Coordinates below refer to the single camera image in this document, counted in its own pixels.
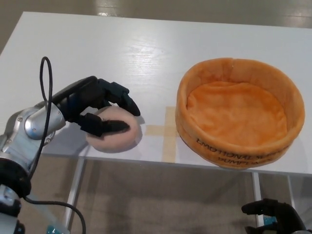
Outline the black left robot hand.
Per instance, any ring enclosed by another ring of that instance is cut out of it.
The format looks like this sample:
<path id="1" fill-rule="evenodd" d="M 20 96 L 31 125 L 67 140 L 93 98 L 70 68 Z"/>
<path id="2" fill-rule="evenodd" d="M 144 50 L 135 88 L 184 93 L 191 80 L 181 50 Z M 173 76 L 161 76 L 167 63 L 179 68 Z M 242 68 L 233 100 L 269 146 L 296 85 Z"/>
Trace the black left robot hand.
<path id="1" fill-rule="evenodd" d="M 80 129 L 101 137 L 103 134 L 125 132 L 130 125 L 122 120 L 101 119 L 91 113 L 81 113 L 88 107 L 101 109 L 111 103 L 138 117 L 140 110 L 129 97 L 129 90 L 116 82 L 107 82 L 90 76 L 78 80 L 52 96 L 52 103 L 58 107 L 68 122 L 74 122 Z"/>

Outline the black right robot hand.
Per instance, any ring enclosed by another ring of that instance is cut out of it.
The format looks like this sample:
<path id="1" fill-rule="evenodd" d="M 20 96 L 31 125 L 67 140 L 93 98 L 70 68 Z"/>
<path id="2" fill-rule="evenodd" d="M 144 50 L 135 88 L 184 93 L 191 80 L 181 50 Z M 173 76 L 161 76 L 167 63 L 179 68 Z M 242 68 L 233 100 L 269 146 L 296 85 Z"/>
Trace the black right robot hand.
<path id="1" fill-rule="evenodd" d="M 247 215 L 266 215 L 275 217 L 272 224 L 260 227 L 246 226 L 248 234 L 310 234 L 297 211 L 288 203 L 281 203 L 278 200 L 264 198 L 259 201 L 247 203 L 241 207 Z"/>

